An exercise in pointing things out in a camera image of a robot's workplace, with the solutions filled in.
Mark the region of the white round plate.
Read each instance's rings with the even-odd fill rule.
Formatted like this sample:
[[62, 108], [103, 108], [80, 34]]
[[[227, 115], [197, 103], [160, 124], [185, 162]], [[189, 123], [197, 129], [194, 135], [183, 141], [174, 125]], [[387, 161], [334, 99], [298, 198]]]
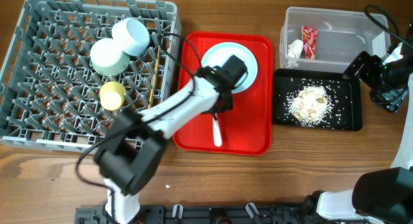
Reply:
[[219, 43], [211, 47], [204, 54], [201, 65], [204, 66], [223, 66], [230, 56], [236, 56], [242, 60], [247, 73], [236, 83], [233, 94], [240, 93], [252, 86], [257, 77], [257, 61], [253, 53], [245, 46], [234, 42]]

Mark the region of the white plastic fork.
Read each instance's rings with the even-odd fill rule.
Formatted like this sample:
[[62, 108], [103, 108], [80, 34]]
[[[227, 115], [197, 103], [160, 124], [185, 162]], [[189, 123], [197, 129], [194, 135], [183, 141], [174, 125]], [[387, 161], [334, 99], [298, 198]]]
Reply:
[[213, 132], [213, 141], [216, 147], [221, 147], [223, 144], [223, 139], [221, 135], [221, 129], [219, 126], [219, 120], [217, 114], [212, 114], [212, 132]]

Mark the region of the wooden chopstick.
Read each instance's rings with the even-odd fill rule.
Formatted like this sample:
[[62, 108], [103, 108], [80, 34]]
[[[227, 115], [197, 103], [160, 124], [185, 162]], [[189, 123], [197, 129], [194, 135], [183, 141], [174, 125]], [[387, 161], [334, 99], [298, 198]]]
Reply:
[[161, 54], [161, 45], [159, 45], [157, 49], [157, 58], [156, 58], [156, 63], [155, 63], [154, 75], [152, 76], [152, 82], [151, 82], [152, 86], [151, 86], [150, 96], [148, 100], [148, 109], [152, 107], [152, 103], [154, 100], [154, 92], [156, 89], [156, 81], [157, 81], [157, 74], [158, 74], [158, 68], [159, 68], [160, 54]]

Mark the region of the white napkin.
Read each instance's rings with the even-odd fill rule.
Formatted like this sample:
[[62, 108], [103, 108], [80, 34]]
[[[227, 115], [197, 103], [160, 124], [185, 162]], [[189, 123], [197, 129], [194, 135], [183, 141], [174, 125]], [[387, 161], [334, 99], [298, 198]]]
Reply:
[[300, 58], [303, 51], [303, 41], [300, 39], [294, 40], [287, 46], [287, 56], [291, 58]]

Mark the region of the red snack wrapper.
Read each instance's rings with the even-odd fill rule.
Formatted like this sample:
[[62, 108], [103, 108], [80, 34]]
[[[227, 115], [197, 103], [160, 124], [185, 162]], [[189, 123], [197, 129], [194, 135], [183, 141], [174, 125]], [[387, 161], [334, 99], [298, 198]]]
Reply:
[[303, 41], [303, 51], [305, 59], [315, 59], [317, 29], [310, 26], [301, 28], [301, 40]]

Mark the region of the light blue bowl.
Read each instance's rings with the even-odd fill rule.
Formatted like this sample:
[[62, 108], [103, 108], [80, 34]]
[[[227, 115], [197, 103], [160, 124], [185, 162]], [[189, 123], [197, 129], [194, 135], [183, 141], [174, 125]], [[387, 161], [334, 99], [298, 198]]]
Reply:
[[130, 56], [140, 56], [150, 42], [145, 25], [134, 18], [126, 18], [112, 27], [112, 38]]

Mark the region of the yellow cup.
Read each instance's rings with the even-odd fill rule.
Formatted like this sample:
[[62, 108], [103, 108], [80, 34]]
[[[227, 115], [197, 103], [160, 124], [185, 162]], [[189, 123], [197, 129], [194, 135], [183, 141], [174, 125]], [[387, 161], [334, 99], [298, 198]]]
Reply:
[[105, 83], [99, 91], [101, 106], [109, 111], [119, 109], [124, 103], [125, 92], [126, 89], [121, 83], [115, 81]]

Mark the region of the green bowl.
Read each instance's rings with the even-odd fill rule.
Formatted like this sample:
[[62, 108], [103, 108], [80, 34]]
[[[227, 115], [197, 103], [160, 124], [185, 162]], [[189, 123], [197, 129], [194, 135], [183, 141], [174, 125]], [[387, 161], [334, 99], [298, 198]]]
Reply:
[[116, 76], [124, 72], [130, 57], [111, 38], [96, 41], [90, 51], [93, 69], [102, 76]]

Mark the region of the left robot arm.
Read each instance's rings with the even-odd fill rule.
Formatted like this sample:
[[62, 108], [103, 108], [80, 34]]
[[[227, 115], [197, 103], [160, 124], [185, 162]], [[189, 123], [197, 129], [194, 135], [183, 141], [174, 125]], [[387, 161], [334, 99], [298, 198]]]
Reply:
[[105, 210], [114, 223], [129, 223], [139, 213], [139, 193], [157, 170], [166, 142], [197, 115], [227, 104], [246, 72], [245, 66], [201, 67], [161, 104], [118, 115], [94, 156], [108, 189]]

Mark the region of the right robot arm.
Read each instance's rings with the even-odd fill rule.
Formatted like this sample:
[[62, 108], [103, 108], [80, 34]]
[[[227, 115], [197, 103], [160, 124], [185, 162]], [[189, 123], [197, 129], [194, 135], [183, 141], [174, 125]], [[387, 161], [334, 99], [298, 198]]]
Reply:
[[[371, 100], [394, 112], [412, 102], [412, 44], [402, 41], [386, 59], [362, 52], [344, 74], [358, 76]], [[390, 168], [363, 174], [352, 190], [321, 192], [315, 213], [325, 223], [412, 223], [412, 104]]]

